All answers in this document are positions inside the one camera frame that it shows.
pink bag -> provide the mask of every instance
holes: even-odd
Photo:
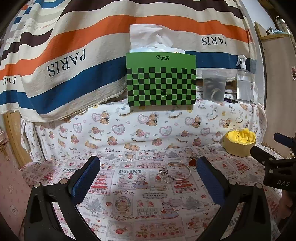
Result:
[[[19,236],[31,189],[13,165],[16,160],[8,141],[6,132],[0,132],[0,212],[14,234]]]

transparent spray bottle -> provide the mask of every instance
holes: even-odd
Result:
[[[240,55],[237,60],[236,66],[240,64],[240,69],[237,70],[237,99],[246,103],[251,100],[251,74],[247,71],[246,62],[247,58]]]

white tissue paper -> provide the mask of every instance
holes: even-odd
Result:
[[[130,25],[131,49],[134,52],[185,53],[182,49],[172,48],[175,32],[155,24]]]

screw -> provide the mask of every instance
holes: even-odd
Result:
[[[34,183],[34,187],[35,188],[37,188],[37,187],[39,187],[40,186],[40,182],[36,182],[36,183]]]
[[[66,184],[68,182],[67,178],[63,178],[60,180],[60,184]]]
[[[236,180],[233,180],[233,179],[229,179],[229,184],[231,184],[231,185],[235,185],[237,182],[236,182]]]
[[[260,188],[262,188],[262,184],[261,183],[256,183],[256,187],[260,189]]]

jewelry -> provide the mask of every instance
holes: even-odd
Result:
[[[184,178],[172,177],[171,175],[168,174],[168,170],[166,170],[166,166],[169,165],[169,164],[177,164],[177,165],[185,166],[189,170],[189,175],[187,177],[184,177]],[[158,173],[162,176],[161,179],[166,183],[172,183],[173,181],[183,181],[183,180],[186,180],[187,178],[189,178],[191,176],[190,167],[183,164],[183,163],[180,163],[180,162],[177,162],[177,161],[172,161],[172,162],[167,163],[167,165],[163,168],[163,170],[158,171]]]

